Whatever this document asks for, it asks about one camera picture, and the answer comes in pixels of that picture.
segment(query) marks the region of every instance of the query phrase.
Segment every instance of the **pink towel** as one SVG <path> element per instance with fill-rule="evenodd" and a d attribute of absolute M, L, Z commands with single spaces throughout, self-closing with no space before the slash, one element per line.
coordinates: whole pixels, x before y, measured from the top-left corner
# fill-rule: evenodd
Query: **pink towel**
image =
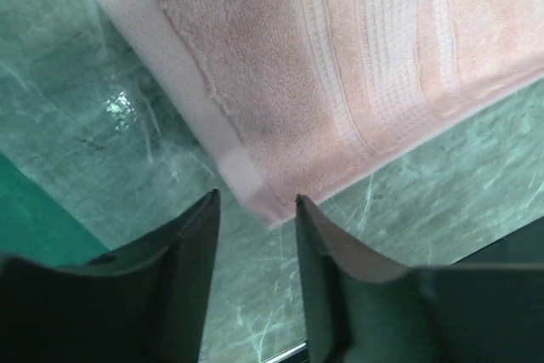
<path fill-rule="evenodd" d="M 544 0 L 98 0 L 271 224 L 544 74 Z"/>

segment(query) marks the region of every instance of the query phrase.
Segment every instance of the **marble floor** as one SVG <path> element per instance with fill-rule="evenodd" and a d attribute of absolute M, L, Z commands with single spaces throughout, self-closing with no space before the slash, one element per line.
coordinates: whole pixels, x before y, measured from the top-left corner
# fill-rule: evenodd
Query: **marble floor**
<path fill-rule="evenodd" d="M 538 82 L 322 208 L 406 264 L 480 249 L 544 215 L 543 97 Z M 305 339 L 292 223 L 266 230 L 236 203 L 94 0 L 0 0 L 0 152 L 108 248 L 218 187 L 201 361 L 266 361 Z"/>

